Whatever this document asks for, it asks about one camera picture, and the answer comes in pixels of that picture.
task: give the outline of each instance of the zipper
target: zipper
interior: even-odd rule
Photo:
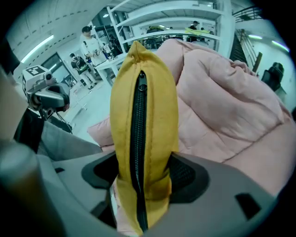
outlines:
[[[146,138],[147,78],[140,72],[134,94],[130,131],[130,175],[137,193],[137,219],[142,231],[148,229],[144,196],[144,153]]]

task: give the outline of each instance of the fluorescent light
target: fluorescent light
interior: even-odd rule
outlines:
[[[280,43],[278,43],[278,42],[276,42],[276,41],[272,41],[272,43],[274,43],[275,45],[281,47],[282,49],[284,49],[284,50],[290,52],[290,49],[287,48],[286,46],[283,46],[282,44],[280,44]]]
[[[35,48],[33,48],[24,58],[21,62],[25,62],[37,49],[39,49],[42,45],[46,44],[48,41],[54,38],[54,35],[49,36],[47,39],[43,40],[39,45],[37,45]]]
[[[258,35],[249,35],[249,37],[253,39],[262,39],[262,37]]]
[[[56,64],[53,65],[49,70],[51,71],[52,69],[54,69],[56,67]]]

